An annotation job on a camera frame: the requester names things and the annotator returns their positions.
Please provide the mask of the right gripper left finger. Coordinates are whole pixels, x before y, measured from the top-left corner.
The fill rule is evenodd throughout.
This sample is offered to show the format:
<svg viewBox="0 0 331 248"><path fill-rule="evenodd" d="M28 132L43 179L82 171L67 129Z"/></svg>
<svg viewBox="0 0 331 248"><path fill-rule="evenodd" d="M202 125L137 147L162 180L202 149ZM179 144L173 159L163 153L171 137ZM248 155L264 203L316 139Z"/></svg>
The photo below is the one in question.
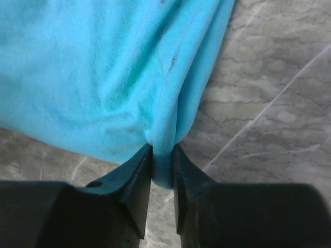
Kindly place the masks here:
<svg viewBox="0 0 331 248"><path fill-rule="evenodd" d="M1 247L138 247L145 235L151 146L84 187L1 182Z"/></svg>

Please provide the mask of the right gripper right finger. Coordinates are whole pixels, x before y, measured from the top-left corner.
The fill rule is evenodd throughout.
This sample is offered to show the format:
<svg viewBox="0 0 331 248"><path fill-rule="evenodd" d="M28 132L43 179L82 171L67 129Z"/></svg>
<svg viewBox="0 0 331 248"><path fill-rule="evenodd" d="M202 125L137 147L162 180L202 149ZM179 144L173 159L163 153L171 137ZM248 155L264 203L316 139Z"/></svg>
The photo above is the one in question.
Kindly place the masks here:
<svg viewBox="0 0 331 248"><path fill-rule="evenodd" d="M182 247L328 247L328 206L300 183L219 183L172 151Z"/></svg>

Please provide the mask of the cyan blue t-shirt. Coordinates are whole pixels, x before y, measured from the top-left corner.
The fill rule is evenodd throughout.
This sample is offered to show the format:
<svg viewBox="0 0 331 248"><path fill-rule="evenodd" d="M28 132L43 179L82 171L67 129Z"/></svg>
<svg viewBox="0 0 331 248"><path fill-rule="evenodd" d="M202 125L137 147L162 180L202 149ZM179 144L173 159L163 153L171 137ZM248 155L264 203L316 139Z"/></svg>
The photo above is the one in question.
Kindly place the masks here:
<svg viewBox="0 0 331 248"><path fill-rule="evenodd" d="M1 1L1 127L124 163L189 132L233 1Z"/></svg>

